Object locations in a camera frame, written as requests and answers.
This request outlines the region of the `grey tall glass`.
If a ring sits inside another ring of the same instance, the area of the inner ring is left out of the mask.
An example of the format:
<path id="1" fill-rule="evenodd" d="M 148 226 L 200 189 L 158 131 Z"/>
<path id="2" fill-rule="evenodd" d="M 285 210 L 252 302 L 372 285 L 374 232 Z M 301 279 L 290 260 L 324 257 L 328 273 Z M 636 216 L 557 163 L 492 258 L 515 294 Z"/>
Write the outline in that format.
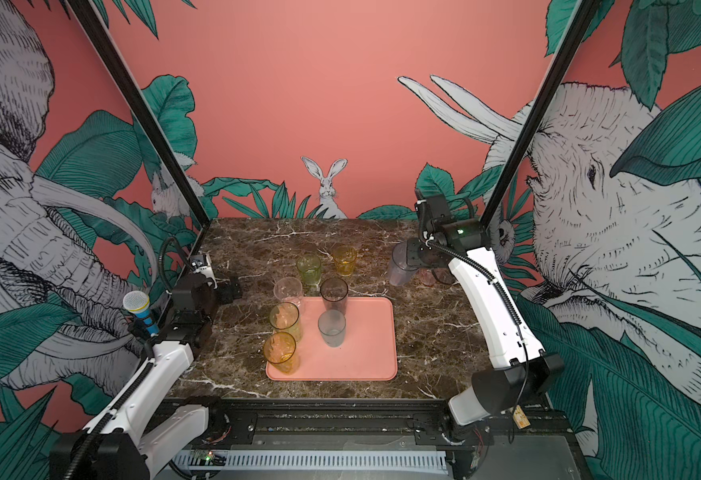
<path id="1" fill-rule="evenodd" d="M 388 283 L 392 286 L 402 286 L 410 282 L 416 273 L 417 268 L 407 263 L 407 242 L 399 242 L 391 252 L 387 270 Z"/>

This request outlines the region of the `yellow short glass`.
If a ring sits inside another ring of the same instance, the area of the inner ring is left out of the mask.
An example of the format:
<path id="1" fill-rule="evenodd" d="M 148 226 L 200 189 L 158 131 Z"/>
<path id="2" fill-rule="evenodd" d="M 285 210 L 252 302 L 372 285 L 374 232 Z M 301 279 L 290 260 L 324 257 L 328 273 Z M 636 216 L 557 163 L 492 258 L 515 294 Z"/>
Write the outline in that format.
<path id="1" fill-rule="evenodd" d="M 352 246 L 340 245 L 332 251 L 332 259 L 340 276 L 350 276 L 355 269 L 357 250 Z"/>

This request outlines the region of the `light green tall glass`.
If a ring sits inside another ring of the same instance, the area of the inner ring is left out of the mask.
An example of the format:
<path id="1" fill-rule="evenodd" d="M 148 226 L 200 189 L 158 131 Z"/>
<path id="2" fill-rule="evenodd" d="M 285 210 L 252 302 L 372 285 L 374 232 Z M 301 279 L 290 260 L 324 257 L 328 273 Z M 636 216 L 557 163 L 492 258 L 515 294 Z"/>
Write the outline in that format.
<path id="1" fill-rule="evenodd" d="M 288 333 L 294 340 L 302 339 L 302 324 L 300 324 L 300 310 L 292 302 L 280 302 L 272 307 L 268 315 L 270 325 L 276 332 Z"/>

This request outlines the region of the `clear glass tumbler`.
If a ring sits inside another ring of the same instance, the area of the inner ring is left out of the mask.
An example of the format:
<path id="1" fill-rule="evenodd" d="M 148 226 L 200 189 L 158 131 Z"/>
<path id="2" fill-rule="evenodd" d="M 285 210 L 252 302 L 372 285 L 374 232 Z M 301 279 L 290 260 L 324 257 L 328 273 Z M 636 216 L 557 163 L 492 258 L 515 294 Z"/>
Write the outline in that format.
<path id="1" fill-rule="evenodd" d="M 284 277 L 274 284 L 274 296 L 279 302 L 290 302 L 300 306 L 304 298 L 304 286 L 300 278 Z"/>

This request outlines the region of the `amber tall glass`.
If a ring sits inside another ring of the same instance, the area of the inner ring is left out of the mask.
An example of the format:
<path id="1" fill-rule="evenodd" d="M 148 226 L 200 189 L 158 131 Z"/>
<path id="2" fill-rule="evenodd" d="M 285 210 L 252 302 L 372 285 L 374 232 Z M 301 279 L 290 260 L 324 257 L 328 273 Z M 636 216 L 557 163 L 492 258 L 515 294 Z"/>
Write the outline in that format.
<path id="1" fill-rule="evenodd" d="M 276 332 L 270 335 L 264 342 L 262 353 L 266 362 L 283 374 L 292 375 L 300 367 L 298 342 L 292 334 Z"/>

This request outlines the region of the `dark brown glass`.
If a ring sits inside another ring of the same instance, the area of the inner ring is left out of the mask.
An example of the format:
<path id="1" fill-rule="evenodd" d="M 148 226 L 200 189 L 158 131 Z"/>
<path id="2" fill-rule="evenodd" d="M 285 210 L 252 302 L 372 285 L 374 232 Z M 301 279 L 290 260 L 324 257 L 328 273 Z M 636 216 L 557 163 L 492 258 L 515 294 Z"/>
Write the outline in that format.
<path id="1" fill-rule="evenodd" d="M 326 310 L 336 310 L 346 314 L 348 305 L 348 284 L 342 278 L 328 278 L 320 284 L 320 296 Z"/>

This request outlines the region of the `pink square tray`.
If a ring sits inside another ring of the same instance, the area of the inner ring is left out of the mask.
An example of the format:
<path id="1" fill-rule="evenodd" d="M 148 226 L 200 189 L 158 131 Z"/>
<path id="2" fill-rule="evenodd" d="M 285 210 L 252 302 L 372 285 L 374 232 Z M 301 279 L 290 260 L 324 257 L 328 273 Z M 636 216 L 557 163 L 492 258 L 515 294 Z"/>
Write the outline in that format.
<path id="1" fill-rule="evenodd" d="M 276 381 L 389 381 L 397 374 L 393 306 L 386 298 L 350 298 L 346 313 L 346 337 L 333 348 L 322 339 L 318 317 L 324 313 L 319 297 L 302 300 L 300 324 L 304 337 L 298 342 L 298 369 L 285 374 L 266 366 Z"/>

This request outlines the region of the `green short glass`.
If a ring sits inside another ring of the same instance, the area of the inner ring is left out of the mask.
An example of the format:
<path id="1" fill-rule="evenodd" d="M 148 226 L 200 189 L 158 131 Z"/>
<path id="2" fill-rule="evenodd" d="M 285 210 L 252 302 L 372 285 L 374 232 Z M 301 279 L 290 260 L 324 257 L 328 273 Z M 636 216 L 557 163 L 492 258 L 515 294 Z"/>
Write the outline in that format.
<path id="1" fill-rule="evenodd" d="M 322 258 L 318 254 L 308 253 L 296 261 L 296 268 L 302 283 L 308 286 L 318 286 L 322 282 Z"/>

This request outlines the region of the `teal wine glass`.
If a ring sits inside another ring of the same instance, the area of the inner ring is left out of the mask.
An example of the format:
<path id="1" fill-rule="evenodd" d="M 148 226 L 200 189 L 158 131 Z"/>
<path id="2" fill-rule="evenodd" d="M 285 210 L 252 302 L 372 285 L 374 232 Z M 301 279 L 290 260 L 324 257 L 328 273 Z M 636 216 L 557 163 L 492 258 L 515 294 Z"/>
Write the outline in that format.
<path id="1" fill-rule="evenodd" d="M 346 316 L 338 310 L 326 310 L 318 317 L 318 330 L 327 346 L 338 348 L 346 338 Z"/>

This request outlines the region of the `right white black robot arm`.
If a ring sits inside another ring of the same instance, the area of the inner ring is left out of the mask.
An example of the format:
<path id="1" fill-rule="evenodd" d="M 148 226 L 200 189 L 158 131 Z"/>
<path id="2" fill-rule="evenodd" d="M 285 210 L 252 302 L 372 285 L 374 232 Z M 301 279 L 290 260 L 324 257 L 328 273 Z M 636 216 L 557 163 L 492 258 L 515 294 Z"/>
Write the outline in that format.
<path id="1" fill-rule="evenodd" d="M 406 241 L 405 262 L 449 270 L 479 322 L 492 365 L 474 372 L 471 386 L 448 401 L 453 422 L 468 426 L 548 392 L 564 370 L 563 360 L 545 351 L 522 318 L 472 204 L 466 203 L 468 218 L 458 220 L 448 197 L 419 189 L 415 195 L 417 237 Z"/>

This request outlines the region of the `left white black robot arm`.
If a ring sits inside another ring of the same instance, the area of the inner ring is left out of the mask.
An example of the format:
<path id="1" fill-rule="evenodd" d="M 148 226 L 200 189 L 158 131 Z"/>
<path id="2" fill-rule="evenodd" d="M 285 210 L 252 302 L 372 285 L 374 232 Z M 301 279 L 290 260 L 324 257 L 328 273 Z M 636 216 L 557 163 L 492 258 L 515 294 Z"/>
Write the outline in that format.
<path id="1" fill-rule="evenodd" d="M 196 271 L 180 278 L 172 290 L 174 316 L 146 341 L 146 357 L 134 376 L 85 428 L 52 446 L 50 478 L 152 479 L 190 442 L 226 439 L 232 420 L 210 397 L 186 400 L 158 426 L 148 424 L 210 338 L 218 308 L 240 298 L 237 277 L 213 280 Z"/>

